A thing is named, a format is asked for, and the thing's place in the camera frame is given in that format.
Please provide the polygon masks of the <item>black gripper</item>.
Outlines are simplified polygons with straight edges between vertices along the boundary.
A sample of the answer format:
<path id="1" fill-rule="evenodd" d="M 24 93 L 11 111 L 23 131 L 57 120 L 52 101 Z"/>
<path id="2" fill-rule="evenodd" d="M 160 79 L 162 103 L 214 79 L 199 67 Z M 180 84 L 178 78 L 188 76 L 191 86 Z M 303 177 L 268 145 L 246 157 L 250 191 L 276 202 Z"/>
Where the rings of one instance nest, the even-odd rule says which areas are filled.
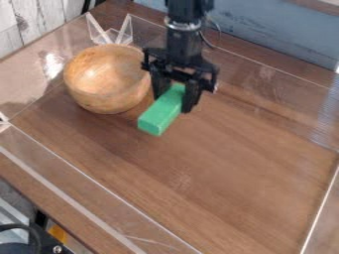
<path id="1" fill-rule="evenodd" d="M 203 56 L 191 58 L 190 63 L 178 63 L 162 48 L 144 48 L 142 68 L 151 74 L 154 98 L 158 99 L 171 87 L 171 80 L 186 82 L 182 112 L 190 113 L 199 103 L 203 90 L 218 90 L 219 67 Z"/>

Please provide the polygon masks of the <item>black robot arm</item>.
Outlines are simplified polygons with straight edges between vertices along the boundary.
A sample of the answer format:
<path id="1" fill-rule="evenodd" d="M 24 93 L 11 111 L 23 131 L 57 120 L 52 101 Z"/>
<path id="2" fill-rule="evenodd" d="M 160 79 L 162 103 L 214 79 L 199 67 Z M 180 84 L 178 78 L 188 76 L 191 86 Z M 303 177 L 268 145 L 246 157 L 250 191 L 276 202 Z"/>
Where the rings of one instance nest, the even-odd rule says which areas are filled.
<path id="1" fill-rule="evenodd" d="M 198 105 L 203 91 L 218 88 L 219 67 L 203 57 L 203 44 L 211 45 L 203 35 L 207 14 L 215 0 L 164 0 L 167 15 L 166 46 L 144 48 L 142 69 L 151 75 L 154 98 L 170 89 L 171 81 L 184 84 L 182 112 L 190 113 Z"/>

